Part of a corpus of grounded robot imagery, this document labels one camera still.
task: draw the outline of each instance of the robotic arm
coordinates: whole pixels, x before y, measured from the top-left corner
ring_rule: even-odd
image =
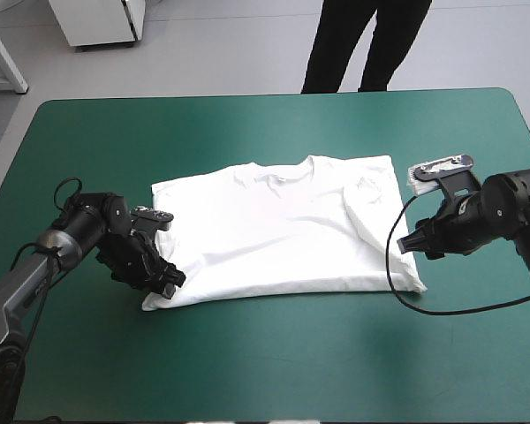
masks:
[[[145,207],[129,211],[114,193],[81,193],[59,208],[60,216],[37,239],[35,253],[0,281],[0,422],[11,422],[23,382],[27,340],[21,320],[46,295],[45,284],[74,269],[96,246],[96,259],[112,270],[112,279],[170,299],[185,275],[159,256],[157,231],[167,231],[173,215]]]
[[[514,242],[530,271],[530,170],[496,174],[481,186],[472,167],[470,156],[457,155],[409,169],[415,194],[441,189],[444,200],[435,216],[398,241],[401,252],[424,252],[435,260],[471,254],[502,237]]]

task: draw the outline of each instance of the wire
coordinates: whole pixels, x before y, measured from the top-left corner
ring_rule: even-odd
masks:
[[[55,207],[60,210],[61,212],[63,212],[63,208],[61,208],[58,204],[57,204],[57,194],[59,193],[59,190],[61,189],[61,187],[63,187],[65,184],[71,182],[71,181],[77,181],[79,184],[77,186],[77,189],[75,190],[75,192],[70,196],[74,196],[74,195],[78,195],[80,194],[80,190],[82,190],[82,181],[80,180],[80,178],[77,178],[77,177],[69,177],[69,178],[65,178],[63,181],[61,181],[57,187],[55,188],[55,192],[53,193],[53,204],[55,205]]]
[[[486,312],[486,311],[492,311],[494,309],[501,309],[503,307],[514,307],[516,305],[520,305],[521,303],[525,303],[530,301],[530,296],[526,296],[524,298],[511,300],[508,302],[503,303],[496,303],[493,305],[487,305],[484,307],[472,307],[468,309],[459,309],[459,310],[453,310],[453,311],[430,311],[427,309],[423,309],[421,307],[417,307],[411,303],[408,303],[397,291],[395,288],[395,285],[392,283],[392,278],[390,277],[390,266],[389,266],[389,249],[390,249],[390,239],[392,238],[393,232],[395,232],[395,228],[397,228],[398,222],[405,214],[408,207],[416,200],[418,199],[416,196],[413,196],[405,205],[403,206],[403,209],[400,211],[400,214],[398,214],[397,221],[392,225],[392,228],[390,229],[389,236],[387,237],[387,246],[385,247],[385,267],[387,269],[387,281],[389,282],[390,290],[395,295],[395,297],[398,299],[400,303],[402,303],[405,307],[408,307],[409,309],[412,309],[413,311],[419,312],[421,314],[426,315],[438,315],[438,316],[444,316],[444,315],[465,315],[465,314],[477,314],[479,312]]]
[[[10,265],[10,271],[12,271],[14,268],[16,268],[16,264],[18,263],[19,257],[24,252],[24,250],[26,250],[28,247],[31,247],[31,246],[33,246],[33,247],[42,247],[42,245],[40,245],[39,243],[25,243],[25,245],[20,247],[18,249],[18,251],[16,252],[16,256],[14,257],[14,260],[12,261],[12,263]]]

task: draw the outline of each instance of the white t-shirt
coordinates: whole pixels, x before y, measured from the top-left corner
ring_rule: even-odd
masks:
[[[402,208],[389,156],[309,156],[298,165],[236,165],[154,184],[171,212],[161,256],[186,274],[171,300],[150,293],[144,310],[283,293],[387,291],[384,248]],[[393,282],[423,292],[412,254],[390,244]]]

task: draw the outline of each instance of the person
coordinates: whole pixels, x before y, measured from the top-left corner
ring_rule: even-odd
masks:
[[[353,50],[376,12],[358,91],[386,91],[432,0],[324,0],[302,93],[336,93]]]

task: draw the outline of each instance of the tabletop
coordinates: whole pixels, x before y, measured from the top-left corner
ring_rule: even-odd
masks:
[[[473,157],[480,180],[530,168],[530,132],[510,93],[46,102],[0,189],[0,276],[56,217],[53,190],[68,176],[85,192],[150,205],[154,182],[233,164],[391,155],[406,200],[410,165],[460,153]],[[411,228],[439,201],[430,193],[414,203]],[[428,291],[409,299],[423,307],[530,294],[526,267],[505,240],[466,257],[416,260]],[[530,303],[432,317],[387,292],[330,293],[148,313],[144,296],[111,281],[89,255],[49,295],[17,418],[530,420]]]

